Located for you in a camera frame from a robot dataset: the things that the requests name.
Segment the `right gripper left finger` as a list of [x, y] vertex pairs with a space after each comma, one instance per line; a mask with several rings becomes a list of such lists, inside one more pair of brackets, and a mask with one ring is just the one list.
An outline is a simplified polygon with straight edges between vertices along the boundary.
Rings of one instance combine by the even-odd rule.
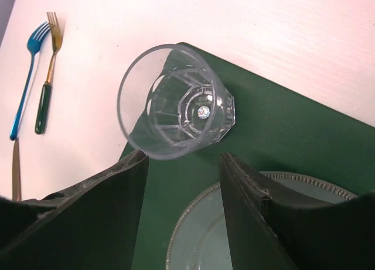
[[1, 268], [130, 269], [148, 166], [136, 150], [44, 199], [1, 198]]

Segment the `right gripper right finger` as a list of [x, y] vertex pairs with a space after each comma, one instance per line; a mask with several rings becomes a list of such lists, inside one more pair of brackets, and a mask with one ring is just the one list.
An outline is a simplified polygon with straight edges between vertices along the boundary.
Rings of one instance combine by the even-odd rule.
[[304, 195], [236, 156], [219, 159], [234, 269], [373, 269], [374, 193], [341, 203]]

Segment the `teal round plate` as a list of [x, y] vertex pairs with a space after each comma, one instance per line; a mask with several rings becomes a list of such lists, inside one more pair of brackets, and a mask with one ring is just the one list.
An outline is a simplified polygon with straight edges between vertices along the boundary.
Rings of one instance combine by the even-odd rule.
[[[311, 176], [264, 172], [284, 186], [318, 200], [340, 203], [356, 194]], [[166, 255], [166, 269], [232, 270], [220, 184], [200, 193], [180, 216]]]

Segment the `copper knife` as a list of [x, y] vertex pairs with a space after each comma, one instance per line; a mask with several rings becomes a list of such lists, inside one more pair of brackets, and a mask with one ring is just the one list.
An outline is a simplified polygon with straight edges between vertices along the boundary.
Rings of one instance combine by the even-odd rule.
[[12, 200], [22, 200], [19, 140], [15, 139], [12, 154]]

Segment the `dark green placemat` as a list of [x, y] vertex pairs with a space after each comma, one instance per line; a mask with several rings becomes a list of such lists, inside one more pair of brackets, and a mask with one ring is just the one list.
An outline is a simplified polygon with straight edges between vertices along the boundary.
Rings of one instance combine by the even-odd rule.
[[216, 143], [176, 159], [150, 158], [133, 269], [166, 269], [174, 228], [187, 206], [220, 184], [229, 153], [260, 173], [291, 172], [374, 193], [374, 128], [186, 43], [234, 97], [236, 123]]

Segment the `clear plastic cup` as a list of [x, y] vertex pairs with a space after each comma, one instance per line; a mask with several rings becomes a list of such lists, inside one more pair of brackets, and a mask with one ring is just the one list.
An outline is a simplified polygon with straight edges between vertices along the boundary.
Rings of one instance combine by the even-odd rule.
[[219, 142], [236, 123], [233, 95], [182, 44], [152, 47], [131, 63], [118, 89], [117, 117], [128, 144], [157, 160]]

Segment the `blue plastic spoon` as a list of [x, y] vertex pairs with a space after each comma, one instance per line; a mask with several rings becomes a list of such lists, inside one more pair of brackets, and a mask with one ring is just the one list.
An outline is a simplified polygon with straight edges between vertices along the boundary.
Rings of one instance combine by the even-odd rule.
[[29, 83], [31, 80], [33, 67], [35, 63], [35, 56], [40, 52], [42, 47], [42, 43], [46, 38], [47, 34], [50, 32], [50, 25], [48, 22], [43, 22], [29, 37], [27, 42], [27, 50], [30, 53], [31, 60], [30, 60], [30, 67], [28, 71], [28, 76], [26, 78], [25, 86], [23, 88], [23, 93], [21, 96], [21, 100], [19, 103], [18, 110], [15, 115], [14, 122], [12, 124], [11, 132], [9, 135], [10, 140], [15, 141], [18, 136], [18, 128], [21, 121], [21, 115], [23, 111], [23, 106], [26, 100], [26, 94], [28, 92]]

